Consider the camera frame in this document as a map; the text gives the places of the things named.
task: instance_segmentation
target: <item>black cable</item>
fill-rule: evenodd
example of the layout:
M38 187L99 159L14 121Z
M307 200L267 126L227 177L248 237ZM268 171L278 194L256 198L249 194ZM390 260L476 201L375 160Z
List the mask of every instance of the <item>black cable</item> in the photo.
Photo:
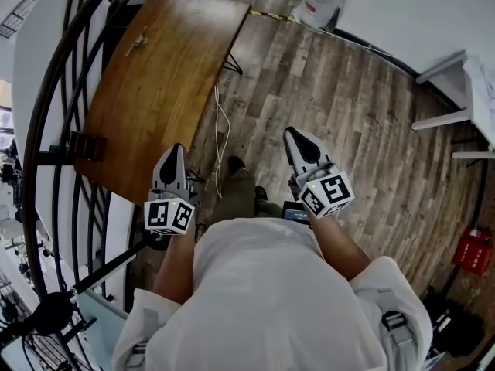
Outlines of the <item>black cable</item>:
M22 337L22 351L24 352L24 356L26 357L26 360L28 361L28 364L31 367L31 370L35 371L34 367L31 364L31 360L29 360L28 353L26 351L26 337Z

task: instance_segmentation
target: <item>olive pants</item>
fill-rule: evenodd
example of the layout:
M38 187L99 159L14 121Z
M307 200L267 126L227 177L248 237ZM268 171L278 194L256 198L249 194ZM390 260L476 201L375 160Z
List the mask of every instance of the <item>olive pants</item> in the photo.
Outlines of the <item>olive pants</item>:
M265 200L254 201L254 177L246 169L239 169L222 183L222 198L217 200L210 217L210 225L238 217L282 217L282 208Z

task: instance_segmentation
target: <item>white table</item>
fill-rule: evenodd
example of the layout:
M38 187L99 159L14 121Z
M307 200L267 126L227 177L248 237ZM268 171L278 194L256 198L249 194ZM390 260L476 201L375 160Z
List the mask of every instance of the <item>white table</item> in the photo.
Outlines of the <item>white table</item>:
M466 51L462 51L458 55L455 55L445 62L440 63L438 66L424 72L416 79L416 83L424 83L439 74L444 74L446 71L451 70L453 66L459 63L465 63L467 58ZM493 148L495 148L495 128L492 128L491 111L486 107L479 94L474 89L471 78L467 73L464 73L464 79L466 85L466 108L456 111L455 113L445 114L423 121L416 121L411 127L414 131L420 131L421 129L454 124L461 121L471 121L476 125L485 139L488 140L488 143L490 144L489 150L453 152L452 157L456 159L495 159L495 152L493 152Z

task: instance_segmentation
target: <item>black stand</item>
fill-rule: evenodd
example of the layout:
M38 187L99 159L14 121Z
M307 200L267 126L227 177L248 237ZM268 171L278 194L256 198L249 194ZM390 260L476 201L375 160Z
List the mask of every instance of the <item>black stand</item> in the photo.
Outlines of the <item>black stand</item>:
M226 60L225 63L229 66L224 66L224 69L237 71L242 76L243 71L239 66L239 63L237 63L236 59L232 56L232 53L229 53L229 57L234 61L234 63L230 63L228 60Z

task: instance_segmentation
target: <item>person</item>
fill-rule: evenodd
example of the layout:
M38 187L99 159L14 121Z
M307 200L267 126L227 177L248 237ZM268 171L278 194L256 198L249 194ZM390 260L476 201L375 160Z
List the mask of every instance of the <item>person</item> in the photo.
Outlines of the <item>person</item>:
M332 216L307 226L237 157L209 229L174 236L153 292L136 289L114 369L419 369L428 314L389 257L370 258Z

